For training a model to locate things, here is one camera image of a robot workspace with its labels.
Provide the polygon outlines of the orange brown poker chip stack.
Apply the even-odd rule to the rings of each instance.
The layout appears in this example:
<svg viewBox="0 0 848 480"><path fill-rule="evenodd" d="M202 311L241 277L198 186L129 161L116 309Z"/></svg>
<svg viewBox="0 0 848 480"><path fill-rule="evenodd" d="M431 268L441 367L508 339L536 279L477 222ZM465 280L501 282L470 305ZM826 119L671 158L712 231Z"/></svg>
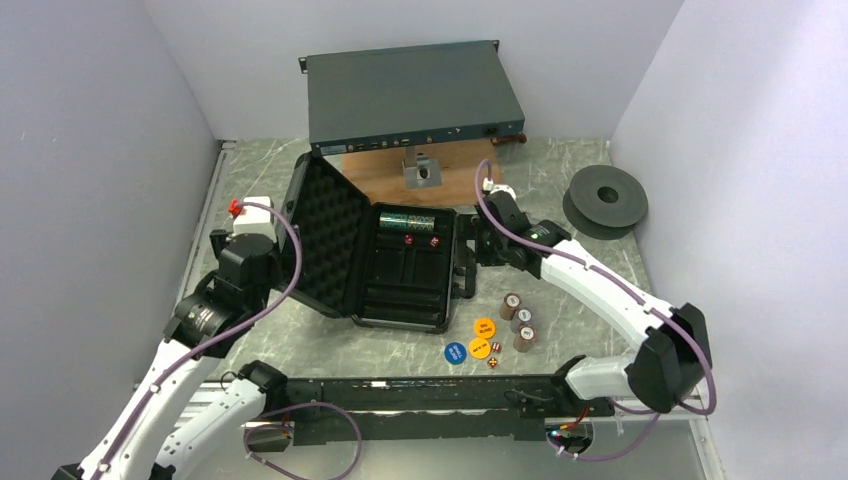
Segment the orange brown poker chip stack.
<svg viewBox="0 0 848 480"><path fill-rule="evenodd" d="M521 306L522 301L520 296L510 292L503 297L499 308L499 317L502 320L511 321Z"/></svg>

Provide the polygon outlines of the black poker set case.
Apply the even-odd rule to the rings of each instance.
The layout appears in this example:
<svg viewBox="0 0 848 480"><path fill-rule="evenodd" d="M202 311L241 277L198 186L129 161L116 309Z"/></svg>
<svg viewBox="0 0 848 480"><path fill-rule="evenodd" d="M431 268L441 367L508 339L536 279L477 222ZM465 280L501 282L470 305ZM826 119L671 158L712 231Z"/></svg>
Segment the black poker set case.
<svg viewBox="0 0 848 480"><path fill-rule="evenodd" d="M440 334L457 301L473 297L454 295L454 209L373 203L326 159L305 153L281 212L302 249L291 296L327 318ZM436 231L380 228L384 212L436 216ZM414 237L412 245L404 244L405 235ZM436 248L432 237L441 241Z"/></svg>

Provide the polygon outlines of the purple poker chip stack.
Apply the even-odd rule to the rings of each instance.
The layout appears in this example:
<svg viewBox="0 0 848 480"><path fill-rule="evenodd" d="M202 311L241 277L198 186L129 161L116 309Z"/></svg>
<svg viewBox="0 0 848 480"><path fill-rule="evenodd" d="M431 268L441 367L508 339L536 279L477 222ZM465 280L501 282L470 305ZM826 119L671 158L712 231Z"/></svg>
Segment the purple poker chip stack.
<svg viewBox="0 0 848 480"><path fill-rule="evenodd" d="M533 314L528 308L519 308L510 320L510 330L513 333L518 333L524 326L530 326L533 321Z"/></svg>

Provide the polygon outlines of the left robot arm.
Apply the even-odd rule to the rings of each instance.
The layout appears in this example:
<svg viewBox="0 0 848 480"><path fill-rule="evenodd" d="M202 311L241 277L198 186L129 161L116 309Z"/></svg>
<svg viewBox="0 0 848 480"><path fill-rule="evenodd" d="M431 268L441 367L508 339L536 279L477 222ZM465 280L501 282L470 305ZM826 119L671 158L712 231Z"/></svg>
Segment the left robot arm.
<svg viewBox="0 0 848 480"><path fill-rule="evenodd" d="M275 308L271 291L290 293L280 266L284 250L300 268L295 229L285 227L275 238L235 231L218 253L217 269L175 307L153 363L108 433L82 461L58 467L54 478L184 479L225 432L257 416L279 417L288 379L254 360L197 416L177 424L234 343Z"/></svg>

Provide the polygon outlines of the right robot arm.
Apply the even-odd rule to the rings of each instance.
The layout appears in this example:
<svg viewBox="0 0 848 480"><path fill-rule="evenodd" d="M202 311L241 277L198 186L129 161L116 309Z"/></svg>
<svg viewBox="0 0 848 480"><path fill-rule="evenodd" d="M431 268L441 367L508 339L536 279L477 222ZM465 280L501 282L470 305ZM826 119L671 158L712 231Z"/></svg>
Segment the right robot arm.
<svg viewBox="0 0 848 480"><path fill-rule="evenodd" d="M706 318L696 306L674 307L639 289L551 221L532 223L513 195L476 193L478 244L498 265L525 271L571 295L609 324L631 355L575 358L551 388L557 411L574 415L589 400L633 397L649 413L677 407L708 416L717 408Z"/></svg>

